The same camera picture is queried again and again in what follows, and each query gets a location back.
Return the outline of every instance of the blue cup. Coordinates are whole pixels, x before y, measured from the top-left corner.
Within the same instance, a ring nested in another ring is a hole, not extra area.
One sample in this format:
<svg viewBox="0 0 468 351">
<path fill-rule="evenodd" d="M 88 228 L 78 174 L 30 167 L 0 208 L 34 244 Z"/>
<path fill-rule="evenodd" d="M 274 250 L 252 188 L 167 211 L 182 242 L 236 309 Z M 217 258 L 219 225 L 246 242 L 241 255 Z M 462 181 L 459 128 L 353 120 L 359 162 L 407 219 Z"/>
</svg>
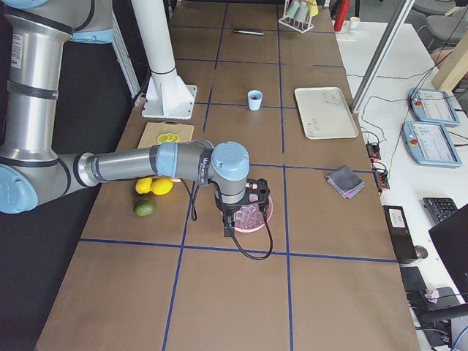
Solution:
<svg viewBox="0 0 468 351">
<path fill-rule="evenodd" d="M 262 104 L 263 94 L 261 91 L 251 90 L 247 93 L 247 99 L 249 101 L 249 109 L 251 111 L 257 111 Z"/>
</svg>

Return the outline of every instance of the wooden cutting board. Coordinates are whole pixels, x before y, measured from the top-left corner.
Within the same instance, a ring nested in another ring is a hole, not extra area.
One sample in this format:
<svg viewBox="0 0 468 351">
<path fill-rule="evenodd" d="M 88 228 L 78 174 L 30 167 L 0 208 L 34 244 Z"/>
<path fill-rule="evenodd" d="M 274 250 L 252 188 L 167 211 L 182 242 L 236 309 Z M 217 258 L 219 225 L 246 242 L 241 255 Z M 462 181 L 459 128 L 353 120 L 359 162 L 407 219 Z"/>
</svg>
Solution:
<svg viewBox="0 0 468 351">
<path fill-rule="evenodd" d="M 189 124 L 180 124 L 176 122 L 148 122 L 143 130 L 140 138 L 140 143 L 137 148 L 149 148 L 154 145 L 159 145 L 157 138 L 164 133 L 177 134 L 179 143 L 184 143 L 192 139 L 194 127 Z"/>
</svg>

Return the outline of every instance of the red bottle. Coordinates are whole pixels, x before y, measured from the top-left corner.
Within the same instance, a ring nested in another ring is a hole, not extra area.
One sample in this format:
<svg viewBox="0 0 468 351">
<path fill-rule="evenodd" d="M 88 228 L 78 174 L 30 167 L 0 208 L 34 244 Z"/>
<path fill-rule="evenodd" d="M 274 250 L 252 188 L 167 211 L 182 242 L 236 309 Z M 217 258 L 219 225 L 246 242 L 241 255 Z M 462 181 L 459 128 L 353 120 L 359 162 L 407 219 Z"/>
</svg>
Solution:
<svg viewBox="0 0 468 351">
<path fill-rule="evenodd" d="M 335 31 L 341 31 L 344 19 L 346 18 L 348 10 L 350 9 L 350 5 L 351 5 L 350 0 L 343 0 L 343 2 L 341 3 L 339 10 L 338 10 L 338 15 L 336 16 L 336 19 L 335 19 L 335 26 L 333 27 Z"/>
</svg>

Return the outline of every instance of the keyboard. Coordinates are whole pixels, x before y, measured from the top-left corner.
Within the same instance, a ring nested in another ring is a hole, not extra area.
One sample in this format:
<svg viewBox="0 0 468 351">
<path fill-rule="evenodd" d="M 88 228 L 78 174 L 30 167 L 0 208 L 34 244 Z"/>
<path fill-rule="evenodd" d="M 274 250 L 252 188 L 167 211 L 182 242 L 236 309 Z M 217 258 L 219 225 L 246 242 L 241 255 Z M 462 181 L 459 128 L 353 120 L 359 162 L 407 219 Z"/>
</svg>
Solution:
<svg viewBox="0 0 468 351">
<path fill-rule="evenodd" d="M 458 210 L 453 200 L 449 197 L 423 197 L 423 202 L 424 207 L 427 208 L 435 224 L 443 221 Z"/>
</svg>

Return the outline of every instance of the white tray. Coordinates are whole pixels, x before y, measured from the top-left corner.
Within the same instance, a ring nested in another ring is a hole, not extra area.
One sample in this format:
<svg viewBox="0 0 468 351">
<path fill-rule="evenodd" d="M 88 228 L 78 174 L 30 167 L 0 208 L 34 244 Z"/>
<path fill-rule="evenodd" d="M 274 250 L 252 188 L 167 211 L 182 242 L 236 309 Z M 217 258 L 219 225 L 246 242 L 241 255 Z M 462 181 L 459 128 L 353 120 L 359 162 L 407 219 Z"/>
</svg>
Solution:
<svg viewBox="0 0 468 351">
<path fill-rule="evenodd" d="M 358 128 L 340 88 L 297 88 L 294 95 L 308 139 L 358 136 Z"/>
</svg>

